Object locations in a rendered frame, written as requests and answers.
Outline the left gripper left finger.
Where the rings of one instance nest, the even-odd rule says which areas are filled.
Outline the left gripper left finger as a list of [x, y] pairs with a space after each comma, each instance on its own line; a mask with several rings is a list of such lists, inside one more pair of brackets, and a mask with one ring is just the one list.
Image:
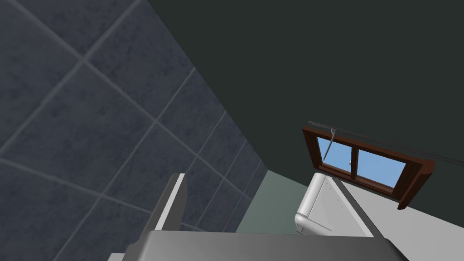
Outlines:
[[185, 173], [171, 176], [143, 232], [153, 230], [179, 231], [187, 201]]

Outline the brown framed window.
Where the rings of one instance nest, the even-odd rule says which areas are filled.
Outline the brown framed window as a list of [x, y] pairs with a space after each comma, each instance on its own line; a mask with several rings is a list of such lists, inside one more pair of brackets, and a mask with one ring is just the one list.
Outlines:
[[399, 202], [405, 209], [435, 162], [342, 136], [342, 130], [302, 128], [313, 167]]

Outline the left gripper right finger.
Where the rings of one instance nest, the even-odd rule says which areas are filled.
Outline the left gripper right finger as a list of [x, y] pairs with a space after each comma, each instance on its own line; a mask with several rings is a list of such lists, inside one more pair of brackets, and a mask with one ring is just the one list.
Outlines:
[[301, 235], [383, 237], [338, 178], [314, 173], [295, 214]]

